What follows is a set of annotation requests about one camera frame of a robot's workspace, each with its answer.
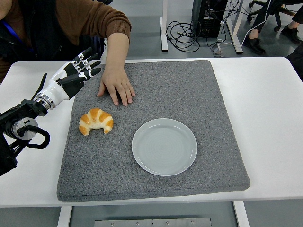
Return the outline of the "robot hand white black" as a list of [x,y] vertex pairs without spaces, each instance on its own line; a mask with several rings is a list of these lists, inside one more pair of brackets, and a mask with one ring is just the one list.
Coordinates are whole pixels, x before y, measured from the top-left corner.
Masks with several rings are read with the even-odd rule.
[[54,109],[63,100],[72,99],[90,78],[101,72],[101,68],[97,67],[101,61],[97,57],[92,48],[81,52],[54,73],[48,86],[38,92],[34,100],[46,109]]

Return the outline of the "person's left hand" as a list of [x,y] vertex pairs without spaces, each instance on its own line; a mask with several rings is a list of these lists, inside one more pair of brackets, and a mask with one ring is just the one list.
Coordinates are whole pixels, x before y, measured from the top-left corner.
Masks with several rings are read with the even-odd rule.
[[133,102],[133,97],[135,97],[135,90],[123,67],[113,69],[105,68],[105,71],[101,76],[97,97],[103,96],[106,90],[116,106],[119,105],[118,96],[120,97],[123,106],[131,104]]

